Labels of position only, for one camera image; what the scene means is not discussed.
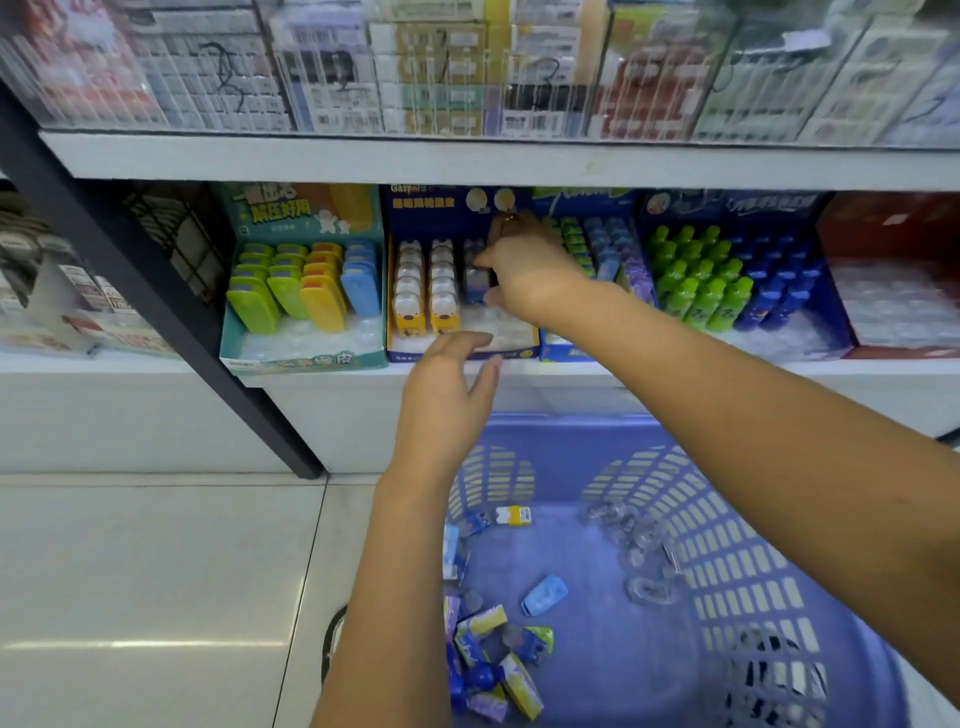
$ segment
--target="white tile floor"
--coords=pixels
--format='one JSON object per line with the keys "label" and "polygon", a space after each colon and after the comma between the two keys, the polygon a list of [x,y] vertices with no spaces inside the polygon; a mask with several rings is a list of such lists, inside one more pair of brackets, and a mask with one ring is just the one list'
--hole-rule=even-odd
{"label": "white tile floor", "polygon": [[[372,506],[356,482],[0,488],[0,725],[307,728]],[[960,728],[904,676],[915,728]]]}

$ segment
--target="white shelf base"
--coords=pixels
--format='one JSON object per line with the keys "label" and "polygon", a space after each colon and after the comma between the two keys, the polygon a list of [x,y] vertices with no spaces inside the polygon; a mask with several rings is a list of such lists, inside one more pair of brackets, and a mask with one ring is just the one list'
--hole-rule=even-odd
{"label": "white shelf base", "polygon": [[960,190],[960,152],[44,132],[78,178]]}

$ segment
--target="hand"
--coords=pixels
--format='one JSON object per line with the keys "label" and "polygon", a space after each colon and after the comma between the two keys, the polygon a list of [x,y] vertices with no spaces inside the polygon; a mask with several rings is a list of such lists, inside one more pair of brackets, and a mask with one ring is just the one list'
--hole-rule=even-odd
{"label": "hand", "polygon": [[501,356],[493,356],[467,390],[464,362],[492,340],[488,333],[456,331],[437,337],[403,386],[390,467],[423,485],[449,488],[476,445],[493,408]]}
{"label": "hand", "polygon": [[489,245],[474,262],[493,268],[500,283],[484,301],[536,327],[552,328],[571,289],[589,285],[584,269],[564,250],[560,238],[528,210],[514,218],[495,217]]}

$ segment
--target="display box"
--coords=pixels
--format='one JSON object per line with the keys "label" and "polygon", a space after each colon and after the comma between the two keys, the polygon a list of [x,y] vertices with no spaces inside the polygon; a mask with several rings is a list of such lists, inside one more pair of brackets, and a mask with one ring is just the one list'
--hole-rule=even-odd
{"label": "display box", "polygon": [[817,225],[850,359],[960,357],[960,195],[841,192]]}
{"label": "display box", "polygon": [[[627,221],[635,239],[634,208],[640,190],[623,187],[533,187],[530,206],[538,218],[618,217]],[[550,362],[593,361],[585,352],[555,333],[540,330],[540,360]]]}
{"label": "display box", "polygon": [[349,312],[346,330],[340,333],[327,333],[311,321],[283,316],[277,333],[256,335],[247,330],[228,305],[220,344],[221,361],[238,375],[386,366],[387,256],[377,186],[227,182],[220,189],[240,241],[234,264],[245,243],[272,248],[297,243],[309,249],[314,243],[334,243],[345,248],[353,241],[367,240],[376,249],[381,307],[380,315],[370,318]]}
{"label": "display box", "polygon": [[[493,335],[493,341],[474,352],[471,359],[489,359],[494,354],[505,358],[532,358],[540,352],[540,335],[536,328],[505,312],[483,303],[467,303],[463,280],[465,241],[486,243],[490,224],[497,212],[511,212],[530,206],[526,187],[467,187],[456,185],[393,184],[385,191],[384,216],[391,234],[390,281],[388,299],[391,311],[387,327],[387,355],[390,361],[417,361],[436,339],[438,324],[429,302],[428,274],[425,263],[430,259],[434,241],[449,240],[454,253],[458,299],[455,316],[461,330],[481,330]],[[397,324],[395,271],[400,244],[418,241],[423,254],[420,310],[410,314],[409,326]]]}
{"label": "display box", "polygon": [[[819,265],[819,278],[808,291],[805,304],[785,326],[777,330],[732,328],[711,335],[777,363],[836,359],[850,351],[853,340],[850,321],[829,268],[823,265],[814,227],[827,199],[828,193],[796,190],[654,190],[646,196],[637,226],[648,248],[659,226],[668,227],[671,235],[683,226],[691,226],[694,239],[707,227],[718,226],[721,239],[736,242],[731,257],[738,257],[740,245],[765,251],[771,241],[787,241],[784,251],[806,250],[802,265]],[[764,238],[766,243],[760,246],[759,241]],[[779,275],[781,265],[786,265],[785,253],[783,258],[770,261],[771,278],[775,272]],[[745,273],[741,274],[744,277],[747,266],[745,261]],[[761,280],[755,279],[755,284],[763,290],[765,284]],[[663,301],[658,301],[659,307],[663,305]]]}

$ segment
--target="green bottle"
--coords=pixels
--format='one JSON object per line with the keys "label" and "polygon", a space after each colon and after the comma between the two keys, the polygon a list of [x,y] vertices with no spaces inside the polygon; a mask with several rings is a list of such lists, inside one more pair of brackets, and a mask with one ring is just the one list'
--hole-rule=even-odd
{"label": "green bottle", "polygon": [[698,285],[700,285],[700,281],[696,279],[683,279],[680,285],[667,297],[663,310],[676,319],[682,319],[697,298]]}
{"label": "green bottle", "polygon": [[664,240],[657,243],[651,252],[653,258],[650,260],[650,268],[654,276],[659,276],[670,267],[670,263],[677,257],[677,244],[672,240]]}
{"label": "green bottle", "polygon": [[713,279],[706,284],[702,284],[700,293],[697,294],[696,300],[684,316],[684,323],[690,324],[700,331],[704,330],[710,316],[723,301],[723,289],[726,287],[727,282],[720,279]]}
{"label": "green bottle", "polygon": [[727,283],[733,283],[740,278],[740,271],[743,270],[743,261],[738,257],[731,258],[720,266],[717,271],[717,277]]}
{"label": "green bottle", "polygon": [[669,295],[674,288],[680,285],[681,281],[686,278],[686,261],[685,260],[674,260],[670,263],[666,270],[663,272],[663,275],[657,280],[656,292],[657,300],[660,302],[660,305],[663,306],[666,301],[667,295]]}
{"label": "green bottle", "polygon": [[677,258],[679,260],[685,260],[687,263],[690,263],[692,265],[693,263],[698,261],[701,255],[703,254],[704,254],[704,244],[699,240],[690,240],[688,242],[683,243],[683,245],[680,246],[677,252]]}
{"label": "green bottle", "polygon": [[713,278],[713,261],[701,260],[693,267],[693,272],[690,273],[690,277],[701,283],[706,283]]}
{"label": "green bottle", "polygon": [[693,239],[694,232],[696,232],[696,230],[693,229],[692,225],[684,225],[680,228],[680,232],[677,233],[674,240],[677,242],[677,245],[688,243]]}
{"label": "green bottle", "polygon": [[707,251],[707,259],[720,265],[720,263],[730,257],[730,248],[732,247],[733,245],[730,240],[721,240],[719,243],[714,243]]}
{"label": "green bottle", "polygon": [[704,234],[700,236],[700,239],[704,242],[704,244],[707,244],[712,243],[718,237],[720,237],[720,226],[711,225],[709,228],[704,230]]}
{"label": "green bottle", "polygon": [[740,311],[747,305],[753,292],[753,279],[737,279],[736,283],[728,285],[727,295],[723,297],[720,306],[710,316],[710,320],[707,321],[707,328],[717,333],[723,333],[733,328],[733,322],[736,321]]}

